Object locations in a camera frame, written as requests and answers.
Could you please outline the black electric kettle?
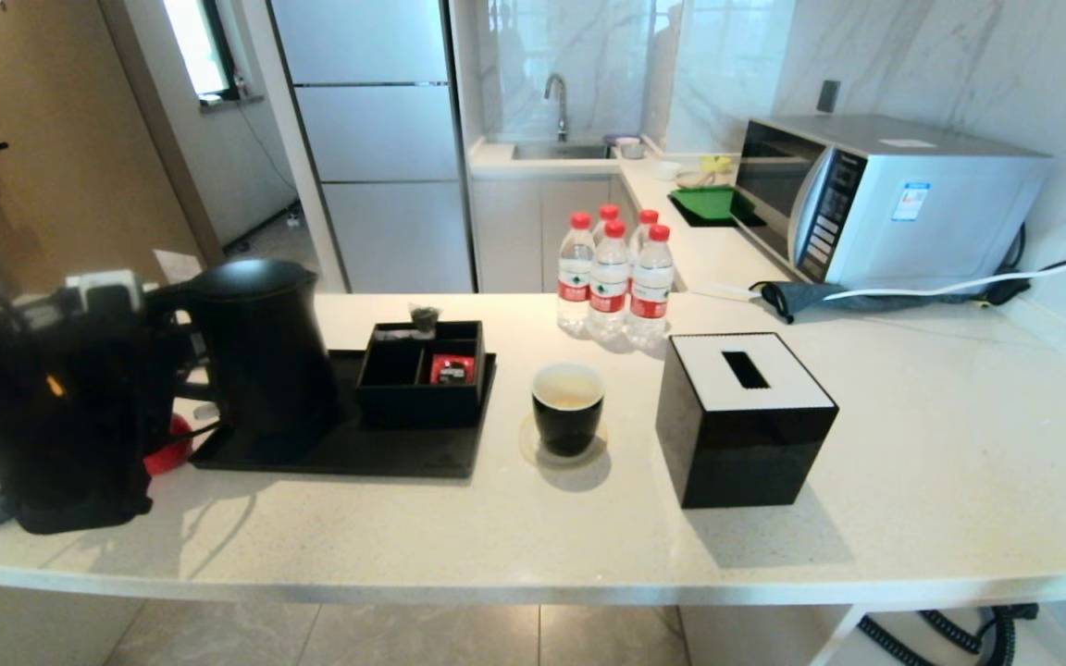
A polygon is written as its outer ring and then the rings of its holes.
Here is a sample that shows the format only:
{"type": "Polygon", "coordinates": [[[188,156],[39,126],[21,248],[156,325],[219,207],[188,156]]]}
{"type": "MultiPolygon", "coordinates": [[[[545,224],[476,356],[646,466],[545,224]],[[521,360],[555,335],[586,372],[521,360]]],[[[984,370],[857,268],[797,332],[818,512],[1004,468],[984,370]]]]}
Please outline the black electric kettle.
{"type": "Polygon", "coordinates": [[[330,412],[338,383],[314,316],[313,271],[255,258],[207,269],[161,290],[190,290],[199,332],[169,368],[191,370],[224,425],[246,433],[292,431],[330,412]]]}

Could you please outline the red coffee sachet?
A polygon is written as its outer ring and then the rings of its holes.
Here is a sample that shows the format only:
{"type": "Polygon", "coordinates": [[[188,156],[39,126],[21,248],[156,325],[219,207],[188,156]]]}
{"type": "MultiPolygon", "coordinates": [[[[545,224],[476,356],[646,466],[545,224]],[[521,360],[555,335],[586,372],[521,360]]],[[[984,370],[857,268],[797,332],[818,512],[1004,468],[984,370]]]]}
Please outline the red coffee sachet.
{"type": "Polygon", "coordinates": [[[473,355],[436,353],[429,372],[431,385],[470,385],[475,381],[477,358],[473,355]]]}

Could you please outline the small paper card sign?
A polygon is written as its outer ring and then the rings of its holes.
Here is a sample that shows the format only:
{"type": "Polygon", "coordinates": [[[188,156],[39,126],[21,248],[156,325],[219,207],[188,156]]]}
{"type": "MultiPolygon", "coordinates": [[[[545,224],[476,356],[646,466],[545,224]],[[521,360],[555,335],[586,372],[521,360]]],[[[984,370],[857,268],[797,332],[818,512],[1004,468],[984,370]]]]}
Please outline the small paper card sign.
{"type": "Polygon", "coordinates": [[[167,285],[179,285],[199,277],[205,267],[194,254],[154,249],[157,264],[165,275],[167,285]]]}

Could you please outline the red toy tomato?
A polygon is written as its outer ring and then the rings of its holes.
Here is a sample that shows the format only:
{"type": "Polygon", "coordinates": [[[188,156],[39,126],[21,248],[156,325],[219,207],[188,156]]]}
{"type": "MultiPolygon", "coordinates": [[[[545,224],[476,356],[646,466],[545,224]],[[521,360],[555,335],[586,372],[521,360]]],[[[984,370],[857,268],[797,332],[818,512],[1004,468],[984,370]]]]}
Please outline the red toy tomato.
{"type": "Polygon", "coordinates": [[[193,450],[191,431],[191,423],[185,420],[185,417],[173,413],[172,420],[169,420],[167,441],[154,450],[151,454],[144,456],[145,472],[154,477],[173,471],[174,468],[184,464],[193,450]]]}

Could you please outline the black serving tray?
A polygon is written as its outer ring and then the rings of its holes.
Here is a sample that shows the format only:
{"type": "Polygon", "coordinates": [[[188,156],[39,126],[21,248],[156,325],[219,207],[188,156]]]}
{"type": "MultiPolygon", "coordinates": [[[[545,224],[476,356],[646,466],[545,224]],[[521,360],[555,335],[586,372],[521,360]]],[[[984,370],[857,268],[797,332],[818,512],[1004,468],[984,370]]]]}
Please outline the black serving tray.
{"type": "Polygon", "coordinates": [[[364,357],[364,351],[328,351],[339,388],[330,415],[282,433],[221,426],[195,448],[189,462],[213,471],[468,480],[482,418],[463,427],[368,425],[354,396],[364,357]]]}

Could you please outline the black compartment organizer box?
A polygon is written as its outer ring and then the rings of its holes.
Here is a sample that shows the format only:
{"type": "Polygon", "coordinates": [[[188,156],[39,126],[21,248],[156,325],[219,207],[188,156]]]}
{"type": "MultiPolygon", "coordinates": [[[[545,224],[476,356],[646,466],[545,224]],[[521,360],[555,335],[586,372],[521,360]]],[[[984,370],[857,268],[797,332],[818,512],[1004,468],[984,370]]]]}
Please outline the black compartment organizer box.
{"type": "Polygon", "coordinates": [[[416,336],[411,322],[379,322],[366,346],[355,397],[373,426],[473,426],[485,401],[485,360],[481,321],[439,322],[431,339],[416,336]],[[431,358],[436,353],[473,355],[475,381],[431,385],[431,358]]]}

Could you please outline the window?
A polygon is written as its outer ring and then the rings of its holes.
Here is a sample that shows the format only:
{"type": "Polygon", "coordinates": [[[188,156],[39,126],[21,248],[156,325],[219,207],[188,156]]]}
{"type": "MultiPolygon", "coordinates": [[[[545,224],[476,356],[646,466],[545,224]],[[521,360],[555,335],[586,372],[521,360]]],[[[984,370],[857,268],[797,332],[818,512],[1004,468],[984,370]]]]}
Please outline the window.
{"type": "Polygon", "coordinates": [[[199,105],[236,102],[245,95],[219,0],[162,0],[199,105]]]}

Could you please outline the clear round coaster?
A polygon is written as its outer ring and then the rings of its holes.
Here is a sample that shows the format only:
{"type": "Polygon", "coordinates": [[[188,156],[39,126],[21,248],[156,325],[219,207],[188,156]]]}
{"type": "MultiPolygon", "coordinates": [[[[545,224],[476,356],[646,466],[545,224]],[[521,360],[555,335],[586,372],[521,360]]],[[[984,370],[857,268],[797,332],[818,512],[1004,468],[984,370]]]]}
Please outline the clear round coaster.
{"type": "Polygon", "coordinates": [[[526,461],[537,465],[538,468],[550,469],[550,471],[571,471],[596,462],[604,455],[608,448],[608,423],[601,420],[598,423],[598,431],[589,441],[583,452],[576,456],[562,456],[550,452],[549,448],[542,442],[542,437],[537,428],[536,417],[533,413],[524,416],[517,435],[517,448],[526,461]]]}

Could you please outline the white base cabinet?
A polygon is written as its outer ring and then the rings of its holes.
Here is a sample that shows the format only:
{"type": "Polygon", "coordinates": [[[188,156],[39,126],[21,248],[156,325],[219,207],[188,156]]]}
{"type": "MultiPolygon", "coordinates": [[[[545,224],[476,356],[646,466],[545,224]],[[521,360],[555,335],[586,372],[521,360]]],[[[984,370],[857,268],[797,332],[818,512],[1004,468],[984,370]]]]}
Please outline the white base cabinet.
{"type": "Polygon", "coordinates": [[[477,179],[471,186],[477,285],[486,294],[555,292],[558,251],[575,212],[614,205],[628,225],[637,204],[619,176],[477,179]]]}

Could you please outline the black cup white inside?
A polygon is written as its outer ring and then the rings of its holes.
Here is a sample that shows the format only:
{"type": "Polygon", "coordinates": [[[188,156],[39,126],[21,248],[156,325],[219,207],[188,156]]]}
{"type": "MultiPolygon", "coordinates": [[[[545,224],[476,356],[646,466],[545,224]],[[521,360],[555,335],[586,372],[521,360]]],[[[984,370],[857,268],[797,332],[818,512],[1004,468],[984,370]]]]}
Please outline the black cup white inside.
{"type": "Polygon", "coordinates": [[[605,397],[605,385],[596,370],[575,363],[544,366],[530,381],[530,397],[546,451],[575,458],[587,450],[605,397]]]}

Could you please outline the water bottles red caps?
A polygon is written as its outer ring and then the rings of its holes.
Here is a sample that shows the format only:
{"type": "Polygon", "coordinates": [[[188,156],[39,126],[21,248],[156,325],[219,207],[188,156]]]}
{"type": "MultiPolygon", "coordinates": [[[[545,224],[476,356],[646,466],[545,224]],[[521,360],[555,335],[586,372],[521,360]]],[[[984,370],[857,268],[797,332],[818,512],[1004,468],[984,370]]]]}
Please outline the water bottles red caps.
{"type": "Polygon", "coordinates": [[[669,328],[667,311],[676,278],[669,237],[667,225],[647,225],[634,257],[626,336],[637,350],[652,350],[669,328]]]}
{"type": "Polygon", "coordinates": [[[596,245],[588,212],[575,212],[558,251],[558,327],[585,336],[589,315],[589,274],[596,245]]]}

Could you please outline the steel kitchen sink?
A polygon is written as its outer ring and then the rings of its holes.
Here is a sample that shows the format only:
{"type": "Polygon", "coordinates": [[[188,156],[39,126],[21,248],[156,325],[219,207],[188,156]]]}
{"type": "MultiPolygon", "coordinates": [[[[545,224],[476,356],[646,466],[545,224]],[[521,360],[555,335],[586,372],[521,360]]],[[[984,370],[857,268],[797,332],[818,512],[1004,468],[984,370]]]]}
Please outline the steel kitchen sink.
{"type": "Polygon", "coordinates": [[[605,144],[568,142],[520,142],[512,152],[516,161],[611,160],[614,148],[605,144]]]}

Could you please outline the chrome kitchen faucet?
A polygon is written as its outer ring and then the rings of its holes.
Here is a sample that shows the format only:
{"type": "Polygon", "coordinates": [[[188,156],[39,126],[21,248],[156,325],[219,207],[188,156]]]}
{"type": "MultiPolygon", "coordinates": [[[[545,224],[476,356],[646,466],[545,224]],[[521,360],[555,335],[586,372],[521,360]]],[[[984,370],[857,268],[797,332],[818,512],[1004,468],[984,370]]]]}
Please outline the chrome kitchen faucet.
{"type": "Polygon", "coordinates": [[[566,81],[563,79],[562,75],[558,72],[551,72],[547,76],[545,88],[544,88],[544,100],[555,100],[558,101],[558,142],[567,143],[568,141],[568,90],[566,81]]]}

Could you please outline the green plastic tray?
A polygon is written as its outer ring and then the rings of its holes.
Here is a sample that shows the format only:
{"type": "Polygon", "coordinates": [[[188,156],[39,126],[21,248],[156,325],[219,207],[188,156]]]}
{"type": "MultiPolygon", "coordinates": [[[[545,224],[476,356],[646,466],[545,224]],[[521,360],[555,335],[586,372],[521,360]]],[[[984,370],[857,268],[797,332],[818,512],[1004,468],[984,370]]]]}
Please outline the green plastic tray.
{"type": "Polygon", "coordinates": [[[692,186],[668,194],[671,202],[693,227],[734,225],[753,215],[754,205],[736,186],[692,186]]]}

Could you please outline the silver microwave oven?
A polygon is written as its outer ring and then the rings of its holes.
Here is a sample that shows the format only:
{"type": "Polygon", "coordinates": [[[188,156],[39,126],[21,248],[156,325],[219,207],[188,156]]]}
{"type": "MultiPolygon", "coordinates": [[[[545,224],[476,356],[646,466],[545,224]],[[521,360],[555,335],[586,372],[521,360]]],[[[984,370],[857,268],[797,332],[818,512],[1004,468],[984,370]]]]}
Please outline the silver microwave oven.
{"type": "Polygon", "coordinates": [[[909,119],[753,117],[729,214],[800,281],[935,290],[994,275],[1052,167],[909,119]]]}

